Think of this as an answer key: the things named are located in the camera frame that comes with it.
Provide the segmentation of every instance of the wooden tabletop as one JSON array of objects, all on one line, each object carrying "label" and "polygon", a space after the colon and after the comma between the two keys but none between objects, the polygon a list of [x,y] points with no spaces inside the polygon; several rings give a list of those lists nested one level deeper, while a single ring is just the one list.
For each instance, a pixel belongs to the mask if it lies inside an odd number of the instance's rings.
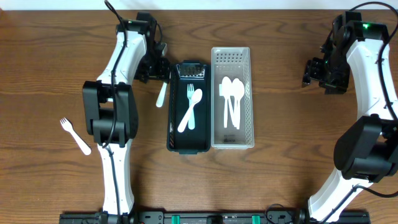
[{"label": "wooden tabletop", "polygon": [[[336,140],[356,121],[351,77],[344,95],[301,88],[304,65],[322,56],[332,20],[342,11],[152,11],[173,62],[210,63],[215,46],[251,49],[254,134],[245,151],[180,156],[166,149],[167,103],[161,83],[134,83],[139,131],[131,148],[136,203],[166,211],[264,211],[272,203],[302,207],[333,170]],[[122,16],[135,18],[136,11]],[[366,11],[386,23],[389,11]],[[6,11],[0,17],[0,223],[58,223],[66,211],[92,212],[104,197],[100,155],[85,127],[81,88],[96,80],[114,50],[109,11]],[[398,86],[398,41],[391,70]],[[90,144],[84,156],[60,125],[72,121]],[[372,189],[392,193],[398,179]],[[373,223],[397,223],[398,199],[361,193],[349,205]]]}]

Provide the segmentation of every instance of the white spoon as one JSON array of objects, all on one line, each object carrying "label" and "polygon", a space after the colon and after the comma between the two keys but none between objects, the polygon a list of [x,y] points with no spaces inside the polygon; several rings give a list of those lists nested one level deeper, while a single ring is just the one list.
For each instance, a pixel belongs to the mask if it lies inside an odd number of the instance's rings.
[{"label": "white spoon", "polygon": [[187,112],[185,113],[184,117],[182,118],[180,125],[178,126],[177,130],[182,133],[185,130],[185,127],[187,126],[189,117],[191,117],[193,107],[200,102],[201,97],[202,97],[202,92],[201,89],[195,90],[192,95],[192,104],[189,106]]},{"label": "white spoon", "polygon": [[228,77],[224,77],[221,81],[221,95],[225,98],[224,103],[224,128],[227,127],[228,124],[228,107],[229,106],[229,113],[231,114],[232,123],[234,123],[234,111],[232,109],[232,102],[231,102],[231,87],[232,82]]},{"label": "white spoon", "polygon": [[236,129],[239,130],[240,124],[241,124],[241,99],[244,96],[244,85],[243,82],[241,82],[239,79],[235,78],[234,81],[232,82],[232,89],[234,99],[235,99],[235,105],[234,105],[234,115],[235,115],[235,122],[234,125]]}]

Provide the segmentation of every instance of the fork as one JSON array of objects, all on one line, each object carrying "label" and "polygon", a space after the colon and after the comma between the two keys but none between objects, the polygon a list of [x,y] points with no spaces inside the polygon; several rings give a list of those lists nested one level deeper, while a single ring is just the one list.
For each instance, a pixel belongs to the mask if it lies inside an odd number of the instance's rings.
[{"label": "fork", "polygon": [[[193,88],[193,84],[188,84],[187,85],[187,98],[189,100],[189,106],[191,106],[191,104],[192,104],[193,92],[195,92],[195,89]],[[188,128],[191,130],[195,129],[195,115],[193,114],[193,110],[192,110],[191,117],[189,117],[189,120],[188,120]]]},{"label": "fork", "polygon": [[75,132],[75,130],[73,130],[73,126],[71,124],[71,122],[66,119],[66,118],[62,118],[60,120],[61,125],[63,127],[64,130],[66,130],[67,132],[69,132],[72,137],[75,139],[76,143],[80,146],[81,151],[86,155],[90,155],[91,154],[91,148],[87,145],[87,143],[85,143],[81,137],[79,137],[79,135],[77,135],[77,133]]}]

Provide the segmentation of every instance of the green indicator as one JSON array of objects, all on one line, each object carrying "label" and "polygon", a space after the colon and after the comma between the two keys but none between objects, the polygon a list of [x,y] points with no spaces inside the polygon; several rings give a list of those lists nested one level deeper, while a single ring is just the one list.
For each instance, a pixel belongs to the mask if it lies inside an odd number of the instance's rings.
[{"label": "green indicator", "polygon": [[252,221],[252,224],[261,224],[259,215],[253,215],[251,217],[251,221]]},{"label": "green indicator", "polygon": [[180,224],[180,216],[179,215],[172,216],[172,224]]}]

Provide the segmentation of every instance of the perforated basket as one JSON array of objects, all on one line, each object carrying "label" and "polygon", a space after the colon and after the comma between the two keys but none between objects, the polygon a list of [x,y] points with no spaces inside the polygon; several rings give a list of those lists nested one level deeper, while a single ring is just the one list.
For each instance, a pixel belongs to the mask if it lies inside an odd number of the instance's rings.
[{"label": "perforated basket", "polygon": [[[214,47],[211,50],[211,146],[215,149],[247,149],[254,147],[253,106],[251,90],[250,49],[248,47]],[[220,84],[227,76],[240,79],[244,85],[241,99],[240,129],[232,124],[228,109],[228,124],[224,128],[225,98],[220,96]]]}]

